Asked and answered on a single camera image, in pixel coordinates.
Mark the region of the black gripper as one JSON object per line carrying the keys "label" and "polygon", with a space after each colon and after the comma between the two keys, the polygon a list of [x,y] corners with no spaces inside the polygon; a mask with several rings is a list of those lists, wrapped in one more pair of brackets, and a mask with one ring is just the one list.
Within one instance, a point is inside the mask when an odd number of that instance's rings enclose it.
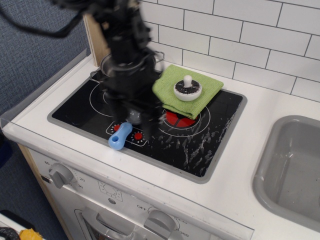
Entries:
{"label": "black gripper", "polygon": [[103,91],[114,120],[126,122],[128,110],[123,101],[140,103],[141,129],[149,140],[158,129],[162,103],[153,93],[158,79],[155,72],[155,53],[147,47],[151,38],[108,37],[110,54],[101,61]]}

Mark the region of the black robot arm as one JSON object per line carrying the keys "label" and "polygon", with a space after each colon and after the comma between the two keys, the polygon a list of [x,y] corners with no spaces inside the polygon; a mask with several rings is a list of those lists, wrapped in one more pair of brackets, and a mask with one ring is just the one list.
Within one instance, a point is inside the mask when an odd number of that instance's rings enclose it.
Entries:
{"label": "black robot arm", "polygon": [[131,111],[140,114],[139,125],[145,139],[159,127],[162,103],[153,92],[159,78],[155,72],[155,52],[147,47],[150,29],[140,14],[137,0],[54,0],[53,4],[92,15],[101,26],[110,56],[101,65],[104,98],[114,119],[123,122]]}

